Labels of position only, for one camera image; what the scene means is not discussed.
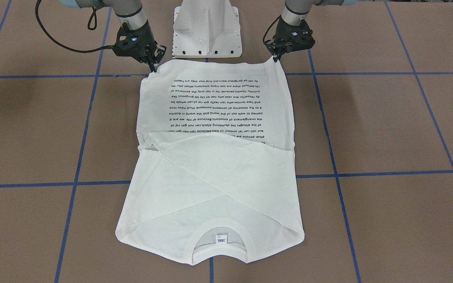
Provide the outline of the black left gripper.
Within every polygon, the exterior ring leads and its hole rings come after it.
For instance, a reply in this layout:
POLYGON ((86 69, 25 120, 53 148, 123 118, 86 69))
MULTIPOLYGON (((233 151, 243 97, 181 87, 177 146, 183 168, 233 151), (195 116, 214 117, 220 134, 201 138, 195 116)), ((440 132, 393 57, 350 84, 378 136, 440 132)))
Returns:
POLYGON ((293 26, 278 17, 275 36, 270 40, 273 61, 280 61, 286 53, 311 49, 316 43, 312 34, 306 20, 301 19, 297 26, 293 26))

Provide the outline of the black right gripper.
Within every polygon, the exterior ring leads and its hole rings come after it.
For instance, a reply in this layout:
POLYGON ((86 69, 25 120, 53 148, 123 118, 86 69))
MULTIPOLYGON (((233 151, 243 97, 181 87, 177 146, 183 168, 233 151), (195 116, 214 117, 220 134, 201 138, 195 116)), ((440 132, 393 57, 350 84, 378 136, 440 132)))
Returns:
POLYGON ((148 21, 136 30, 131 30, 128 23, 124 22, 118 30, 113 52, 117 56, 141 59, 142 63, 149 66, 151 72, 156 72, 166 49, 166 46, 158 46, 154 40, 148 21))

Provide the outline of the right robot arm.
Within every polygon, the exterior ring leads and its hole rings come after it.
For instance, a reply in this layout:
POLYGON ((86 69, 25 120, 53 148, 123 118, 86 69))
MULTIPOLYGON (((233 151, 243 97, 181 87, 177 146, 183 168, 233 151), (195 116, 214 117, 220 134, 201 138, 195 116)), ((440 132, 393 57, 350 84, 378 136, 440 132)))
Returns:
POLYGON ((70 8, 93 8, 94 11, 111 7, 121 26, 115 43, 103 48, 113 50, 116 56, 145 63, 151 72, 156 72, 166 47, 154 39, 140 0, 62 0, 61 3, 70 8))

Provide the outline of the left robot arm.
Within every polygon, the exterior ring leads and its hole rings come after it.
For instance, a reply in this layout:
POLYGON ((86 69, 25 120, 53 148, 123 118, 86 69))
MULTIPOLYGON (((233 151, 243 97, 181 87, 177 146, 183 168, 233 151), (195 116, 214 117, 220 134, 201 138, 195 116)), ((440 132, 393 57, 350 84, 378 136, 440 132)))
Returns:
POLYGON ((285 6, 263 36, 263 44, 277 62, 290 52, 309 50, 316 41, 306 22, 312 6, 353 5, 355 0, 286 0, 285 6))

